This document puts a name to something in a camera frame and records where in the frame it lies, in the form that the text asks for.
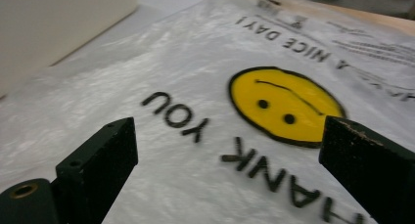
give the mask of smiley face mouth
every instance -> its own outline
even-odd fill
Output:
[[[280,88],[280,89],[287,90],[292,95],[294,95],[297,99],[299,99],[304,104],[306,104],[309,108],[311,108],[316,114],[318,114],[318,115],[324,115],[323,112],[321,112],[319,109],[317,109],[316,107],[314,107],[311,103],[309,103],[307,100],[305,100],[304,98],[302,98],[298,93],[296,93],[296,91],[294,91],[294,90],[292,90],[290,88],[287,88],[287,87],[282,86],[282,85],[277,85],[277,84],[274,84],[274,83],[271,83],[271,82],[258,80],[258,79],[255,80],[255,83],[257,83],[257,84],[268,84],[268,85],[271,85],[271,86],[276,87],[276,88]]]

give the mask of wrinkled plastic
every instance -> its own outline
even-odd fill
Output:
[[[102,125],[134,116],[140,162],[104,223],[376,223],[318,163],[318,149],[241,117],[229,81],[251,67],[306,76],[346,117],[415,151],[414,41],[302,0],[206,0],[49,67],[1,100],[0,191],[54,179]],[[255,149],[245,165],[238,145],[243,156]],[[253,172],[262,156],[277,188]],[[299,186],[311,202],[300,203]]]

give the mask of yellow circle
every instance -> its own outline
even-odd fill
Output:
[[[304,75],[254,67],[234,75],[229,94],[238,113],[271,138],[318,148],[327,115],[346,117],[340,103]]]

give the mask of black dot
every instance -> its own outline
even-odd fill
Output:
[[[284,115],[284,121],[288,124],[294,124],[296,122],[296,118],[292,114]]]
[[[268,102],[266,102],[265,100],[259,100],[258,105],[262,109],[268,109]]]

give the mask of smiley face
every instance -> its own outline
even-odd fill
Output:
[[[277,67],[235,74],[229,96],[248,123],[274,140],[319,148],[327,115],[346,117],[340,103],[308,77]]]

